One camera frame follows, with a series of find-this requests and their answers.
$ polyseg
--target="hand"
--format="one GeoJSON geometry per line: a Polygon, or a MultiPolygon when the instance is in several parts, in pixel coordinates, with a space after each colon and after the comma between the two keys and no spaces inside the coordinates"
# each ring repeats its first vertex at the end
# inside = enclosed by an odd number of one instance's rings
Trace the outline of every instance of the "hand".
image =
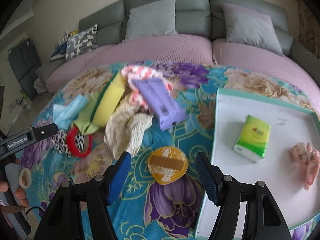
{"type": "MultiPolygon", "coordinates": [[[[16,159],[16,164],[20,164],[20,160],[16,159]]],[[[7,182],[0,182],[0,193],[4,193],[8,191],[9,185],[7,182]]],[[[27,207],[29,205],[29,201],[27,200],[27,193],[23,188],[18,188],[15,192],[16,197],[20,200],[21,205],[27,207]]]]}

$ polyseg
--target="white knit cloth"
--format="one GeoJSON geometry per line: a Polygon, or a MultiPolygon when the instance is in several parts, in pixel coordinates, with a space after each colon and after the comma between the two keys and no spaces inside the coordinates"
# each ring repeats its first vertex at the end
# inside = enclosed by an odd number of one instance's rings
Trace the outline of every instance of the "white knit cloth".
{"type": "Polygon", "coordinates": [[[130,105],[129,96],[126,96],[107,123],[103,140],[116,160],[125,151],[134,157],[142,144],[144,131],[152,125],[153,116],[138,113],[139,109],[140,106],[130,105]]]}

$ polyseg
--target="sofa backrest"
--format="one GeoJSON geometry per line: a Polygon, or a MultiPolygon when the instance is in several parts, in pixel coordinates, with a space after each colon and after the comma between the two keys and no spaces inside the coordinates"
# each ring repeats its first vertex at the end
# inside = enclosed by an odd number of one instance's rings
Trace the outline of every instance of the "sofa backrest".
{"type": "MultiPolygon", "coordinates": [[[[130,10],[159,0],[120,0],[79,21],[83,31],[98,24],[98,46],[120,43],[126,32],[130,10]]],[[[226,24],[220,3],[241,5],[269,14],[276,35],[286,56],[289,55],[293,37],[288,34],[285,9],[264,0],[176,0],[176,30],[215,40],[226,37],[226,24]]]]}

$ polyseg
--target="yellow sponge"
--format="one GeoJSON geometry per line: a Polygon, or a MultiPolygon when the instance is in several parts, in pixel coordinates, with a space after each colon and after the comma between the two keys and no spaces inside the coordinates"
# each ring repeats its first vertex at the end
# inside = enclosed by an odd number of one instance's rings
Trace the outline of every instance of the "yellow sponge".
{"type": "Polygon", "coordinates": [[[91,115],[94,125],[99,127],[107,125],[125,91],[125,87],[126,81],[122,78],[121,73],[116,74],[113,80],[106,84],[91,115]]]}

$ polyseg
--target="metal bolt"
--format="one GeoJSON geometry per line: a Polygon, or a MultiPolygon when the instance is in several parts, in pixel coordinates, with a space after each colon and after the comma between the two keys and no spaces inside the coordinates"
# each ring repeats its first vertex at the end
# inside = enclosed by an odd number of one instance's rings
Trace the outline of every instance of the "metal bolt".
{"type": "Polygon", "coordinates": [[[64,181],[62,184],[61,184],[61,186],[63,186],[63,187],[69,187],[69,185],[70,185],[70,182],[69,181],[64,181]]]}
{"type": "Polygon", "coordinates": [[[223,178],[225,181],[228,181],[228,182],[232,181],[232,177],[230,175],[226,175],[223,178]]]}
{"type": "Polygon", "coordinates": [[[259,180],[259,181],[258,181],[258,185],[259,185],[260,187],[264,187],[266,184],[264,183],[264,181],[259,180]]]}
{"type": "Polygon", "coordinates": [[[103,180],[103,175],[97,175],[97,176],[94,177],[94,179],[96,181],[102,181],[103,180]]]}

